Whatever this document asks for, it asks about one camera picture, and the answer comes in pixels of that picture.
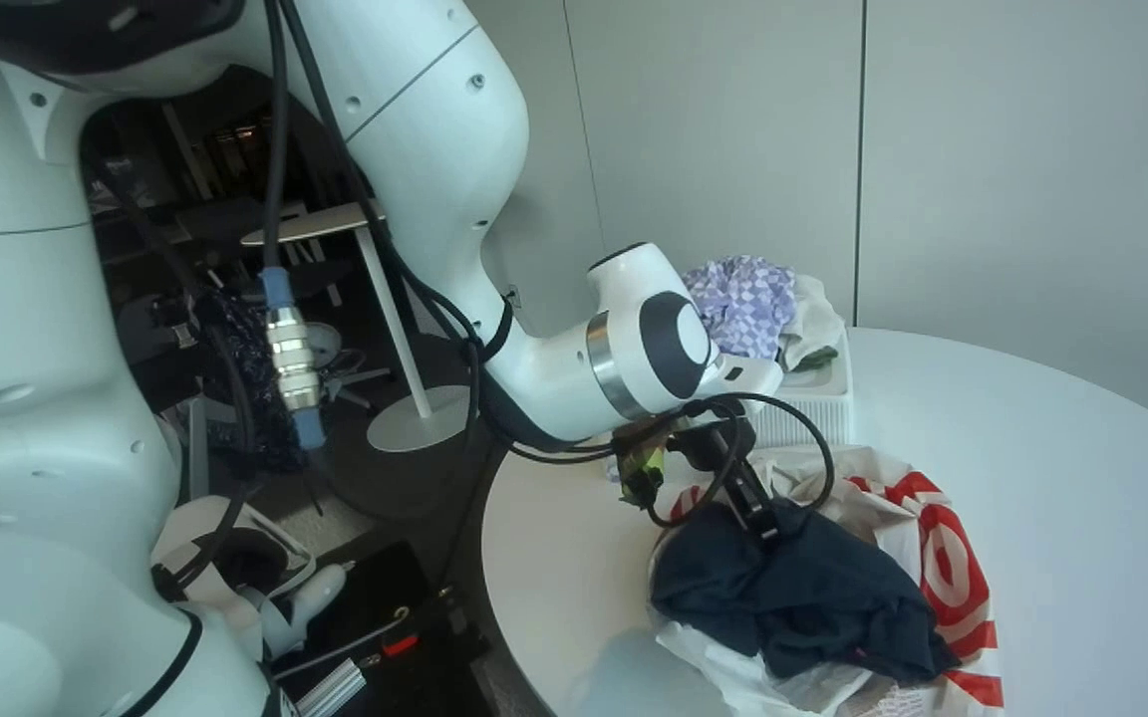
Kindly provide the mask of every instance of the blue garment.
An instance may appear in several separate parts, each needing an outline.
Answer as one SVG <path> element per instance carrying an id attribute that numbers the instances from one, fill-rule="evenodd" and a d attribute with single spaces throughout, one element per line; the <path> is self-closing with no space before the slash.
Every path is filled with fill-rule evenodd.
<path id="1" fill-rule="evenodd" d="M 784 502 L 774 510 L 782 526 L 802 515 Z M 649 591 L 658 615 L 746 657 L 763 652 L 782 681 L 848 661 L 924 684 L 956 665 L 909 572 L 830 518 L 808 518 L 763 554 L 729 504 L 701 504 L 663 547 Z"/>
<path id="2" fill-rule="evenodd" d="M 690 271 L 686 288 L 723 353 L 778 358 L 782 336 L 794 324 L 794 273 L 784 268 L 743 255 Z"/>

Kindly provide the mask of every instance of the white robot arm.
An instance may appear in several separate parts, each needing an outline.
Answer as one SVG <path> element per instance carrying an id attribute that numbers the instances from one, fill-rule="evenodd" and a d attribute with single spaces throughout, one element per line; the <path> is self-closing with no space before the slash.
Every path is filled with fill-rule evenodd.
<path id="1" fill-rule="evenodd" d="M 395 252 L 476 336 L 503 336 L 491 406 L 573 442 L 686 401 L 711 342 L 658 247 L 592 271 L 604 312 L 556 340 L 512 327 L 484 240 L 528 154 L 528 106 L 458 0 L 311 0 L 346 150 Z M 0 712 L 264 712 L 269 681 L 210 616 L 147 581 L 176 451 L 112 329 L 78 146 L 120 97 L 269 72 L 260 0 L 0 0 Z M 306 74 L 290 93 L 311 106 Z"/>

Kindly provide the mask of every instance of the white wall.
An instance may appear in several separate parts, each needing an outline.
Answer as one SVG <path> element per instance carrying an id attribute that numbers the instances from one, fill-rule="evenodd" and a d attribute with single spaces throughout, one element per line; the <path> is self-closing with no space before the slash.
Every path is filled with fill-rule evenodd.
<path id="1" fill-rule="evenodd" d="M 861 324 L 1148 401 L 1148 0 L 869 4 Z"/>
<path id="2" fill-rule="evenodd" d="M 822 273 L 864 327 L 1002 348 L 1148 406 L 1148 0 L 476 11 L 535 110 L 495 232 L 524 315 L 573 324 L 584 268 L 630 240 L 686 268 L 751 252 Z"/>

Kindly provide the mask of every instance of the dark blue cloth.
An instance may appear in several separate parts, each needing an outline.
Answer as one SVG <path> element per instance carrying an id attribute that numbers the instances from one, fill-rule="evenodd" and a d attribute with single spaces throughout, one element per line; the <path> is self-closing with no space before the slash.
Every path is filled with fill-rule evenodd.
<path id="1" fill-rule="evenodd" d="M 924 684 L 956 665 L 909 572 L 830 518 L 808 518 L 763 554 L 729 504 L 701 504 L 663 547 L 649 591 L 658 615 L 746 657 L 763 652 L 774 677 L 848 661 Z"/>

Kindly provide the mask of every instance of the white round table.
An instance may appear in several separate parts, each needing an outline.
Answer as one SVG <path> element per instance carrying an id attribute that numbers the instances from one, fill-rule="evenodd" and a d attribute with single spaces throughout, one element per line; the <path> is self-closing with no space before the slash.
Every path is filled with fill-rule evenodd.
<path id="1" fill-rule="evenodd" d="M 946 340 L 855 329 L 848 358 L 855 445 L 909 458 L 966 518 L 993 584 L 1010 712 L 1148 712 L 1148 410 Z M 556 712 L 723 712 L 701 673 L 653 647 L 653 536 L 604 462 L 499 465 L 487 592 Z"/>

